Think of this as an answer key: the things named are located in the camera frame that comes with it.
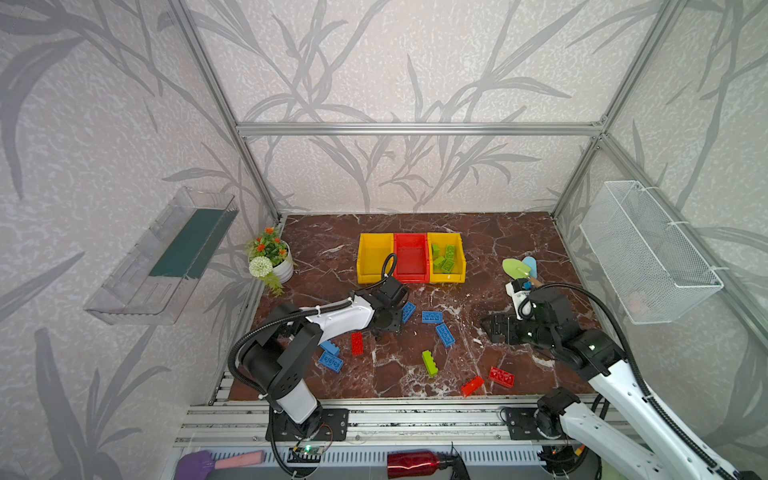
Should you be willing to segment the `green lego long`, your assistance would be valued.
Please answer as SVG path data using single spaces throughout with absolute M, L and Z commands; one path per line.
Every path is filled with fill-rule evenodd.
M 447 262 L 449 261 L 448 252 L 446 246 L 441 246 L 438 243 L 431 245 L 432 250 L 432 264 L 435 272 L 445 272 Z

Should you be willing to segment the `green lego short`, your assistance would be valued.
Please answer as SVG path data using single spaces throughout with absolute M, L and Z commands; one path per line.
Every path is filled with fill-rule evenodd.
M 456 248 L 454 245 L 447 245 L 445 249 L 445 255 L 440 265 L 440 270 L 443 273 L 450 274 L 453 271 L 456 261 Z

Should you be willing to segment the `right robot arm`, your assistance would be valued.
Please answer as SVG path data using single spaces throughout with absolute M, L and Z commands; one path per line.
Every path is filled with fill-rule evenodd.
M 647 385 L 622 332 L 610 337 L 580 325 L 565 283 L 518 293 L 512 313 L 480 322 L 497 344 L 530 345 L 573 370 L 639 436 L 617 430 L 576 394 L 558 387 L 539 398 L 531 416 L 537 433 L 568 438 L 612 464 L 627 479 L 753 479 L 709 447 Z

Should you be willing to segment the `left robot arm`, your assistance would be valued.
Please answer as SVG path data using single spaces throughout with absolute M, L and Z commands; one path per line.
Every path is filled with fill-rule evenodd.
M 265 398 L 298 429 L 320 426 L 322 407 L 304 377 L 321 343 L 367 330 L 397 333 L 409 289 L 392 276 L 344 300 L 314 307 L 278 306 L 268 319 L 230 348 L 233 378 Z

